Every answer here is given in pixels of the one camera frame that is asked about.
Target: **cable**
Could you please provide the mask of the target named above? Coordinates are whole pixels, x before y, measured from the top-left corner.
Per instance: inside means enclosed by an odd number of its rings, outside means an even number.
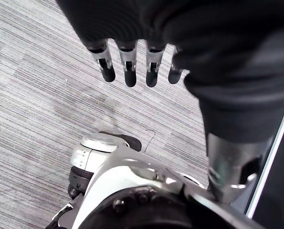
[[[146,131],[153,131],[154,135],[152,136],[151,140],[149,141],[149,143],[147,144],[145,150],[144,150],[144,153],[146,152],[148,146],[150,145],[151,141],[153,140],[153,138],[156,136],[156,132],[154,130],[146,130]]]

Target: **silver metal part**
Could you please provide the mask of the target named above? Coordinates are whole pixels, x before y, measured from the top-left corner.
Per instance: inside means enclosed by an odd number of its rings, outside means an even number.
[[[255,165],[260,163],[271,142],[269,139],[256,144],[242,144],[208,135],[209,184],[220,202],[231,203],[256,179],[259,170]]]
[[[262,226],[249,220],[244,214],[234,210],[229,204],[217,202],[214,195],[202,189],[197,185],[190,185],[188,181],[184,182],[184,194],[189,201],[197,201],[199,204],[216,213],[219,217],[223,218],[235,229],[264,229]]]
[[[159,71],[163,53],[164,49],[160,52],[149,51],[148,45],[146,43],[146,67],[148,72],[151,71],[151,63],[156,63],[155,72],[157,73]]]
[[[131,62],[132,63],[132,70],[136,70],[136,65],[137,65],[137,43],[132,51],[125,52],[122,50],[119,50],[120,52],[120,57],[121,57],[121,63],[123,65],[124,71],[128,71],[126,67],[126,62]]]
[[[271,150],[269,152],[269,155],[268,155],[268,159],[267,159],[267,161],[265,163],[265,166],[263,168],[261,176],[260,176],[260,178],[258,180],[255,192],[253,194],[252,200],[251,200],[250,205],[248,207],[248,210],[246,212],[246,216],[249,217],[249,218],[252,218],[253,215],[254,215],[256,206],[257,206],[258,201],[259,201],[259,199],[261,197],[261,193],[262,193],[263,188],[265,186],[266,180],[268,178],[271,166],[273,164],[273,161],[274,161],[277,149],[278,149],[278,147],[279,147],[279,145],[281,143],[283,135],[284,135],[284,117],[282,119],[281,125],[279,127],[278,132],[277,132],[277,135],[276,135],[276,137],[274,139],[272,148],[271,148]]]
[[[84,136],[72,153],[71,164],[94,173],[119,145],[128,147],[128,143],[119,137],[106,134]]]
[[[152,186],[175,195],[184,193],[188,201],[192,201],[193,204],[198,202],[236,229],[262,229],[228,204],[218,202],[211,192],[201,188],[192,177],[178,173],[168,165],[130,149],[123,139],[114,136],[111,139],[111,135],[94,134],[92,140],[95,139],[101,140],[102,148],[99,144],[91,144],[88,137],[83,141],[84,147],[90,147],[92,153],[92,146],[96,146],[96,151],[106,154],[107,157],[94,172],[85,195],[72,203],[73,210],[59,219],[59,226],[78,229],[86,217],[113,193],[130,187]],[[112,142],[118,142],[116,149],[111,153],[103,152],[104,149],[111,147]]]
[[[61,213],[62,211],[64,211],[65,208],[71,208],[71,209],[73,209],[73,205],[72,205],[71,203],[66,204],[61,210],[59,210],[59,212],[57,212],[57,213],[52,217],[52,221],[58,216],[59,213]]]
[[[66,212],[59,218],[58,220],[59,227],[64,227],[64,228],[69,228],[69,229],[72,228],[75,218],[77,216],[77,213],[79,212],[79,209],[81,207],[81,203],[83,199],[84,199],[84,196],[82,195],[82,193],[80,193],[72,202],[68,204],[68,205],[71,205],[73,209]]]
[[[97,65],[99,66],[99,68],[101,70],[103,70],[103,66],[100,63],[100,59],[105,59],[106,63],[107,63],[107,68],[111,68],[112,67],[112,57],[110,55],[110,51],[109,51],[109,45],[108,45],[108,40],[105,40],[105,50],[100,52],[100,53],[94,53],[91,51],[91,49],[89,47],[87,47],[87,49],[90,51],[90,53],[92,54],[93,58],[95,59]]]

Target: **black fingertip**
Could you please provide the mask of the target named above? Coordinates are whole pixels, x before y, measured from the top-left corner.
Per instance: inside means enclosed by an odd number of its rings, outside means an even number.
[[[176,70],[172,70],[170,69],[170,72],[169,72],[169,82],[171,84],[176,84],[179,82],[180,80],[180,77],[181,77],[181,71],[176,71]]]
[[[146,84],[149,87],[154,87],[157,84],[158,73],[156,72],[147,72],[146,74]]]
[[[125,83],[129,87],[133,87],[137,83],[136,71],[128,70],[124,72],[125,75]]]
[[[111,68],[103,68],[101,72],[106,82],[112,82],[115,80],[115,73],[113,66]]]

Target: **black rubber part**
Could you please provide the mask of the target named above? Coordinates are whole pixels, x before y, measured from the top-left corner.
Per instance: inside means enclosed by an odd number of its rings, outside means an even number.
[[[73,189],[85,194],[92,176],[93,173],[72,166],[69,174],[69,182]],[[75,190],[71,191],[68,187],[68,194],[70,197],[73,193],[76,193]]]
[[[157,84],[158,73],[151,71],[146,73],[146,84],[149,87],[154,87]]]
[[[80,177],[83,178],[87,178],[87,179],[91,179],[93,174],[92,172],[88,172],[86,170],[83,170],[81,168],[77,168],[76,166],[72,166],[71,167],[71,171],[77,175],[79,175]]]
[[[133,87],[137,83],[137,76],[136,71],[128,70],[127,72],[124,72],[125,75],[125,83],[129,87]]]
[[[75,199],[81,192],[75,187],[72,186],[72,184],[68,185],[68,194],[71,199]]]
[[[171,84],[178,83],[181,77],[181,71],[170,69],[169,72],[169,82]]]
[[[100,131],[99,133],[100,134],[106,134],[106,135],[112,135],[112,136],[115,136],[115,137],[120,137],[120,138],[124,139],[129,144],[129,147],[131,149],[138,151],[138,152],[141,151],[142,144],[135,137],[128,136],[128,135],[115,135],[115,134],[112,134],[112,133],[109,133],[109,132],[106,132],[106,131]]]
[[[103,68],[101,72],[106,82],[112,82],[115,80],[115,73],[114,73],[113,66],[111,68]]]

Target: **robotic finger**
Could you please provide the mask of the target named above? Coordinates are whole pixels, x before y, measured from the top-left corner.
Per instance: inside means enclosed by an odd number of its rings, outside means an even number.
[[[85,45],[100,68],[104,80],[106,82],[112,82],[115,79],[115,73],[107,41],[107,39],[103,39],[96,42],[88,42],[88,44]]]
[[[146,84],[154,87],[157,84],[158,71],[166,44],[146,41]]]
[[[138,41],[116,41],[120,51],[121,63],[124,69],[125,83],[129,87],[136,85],[137,43]]]

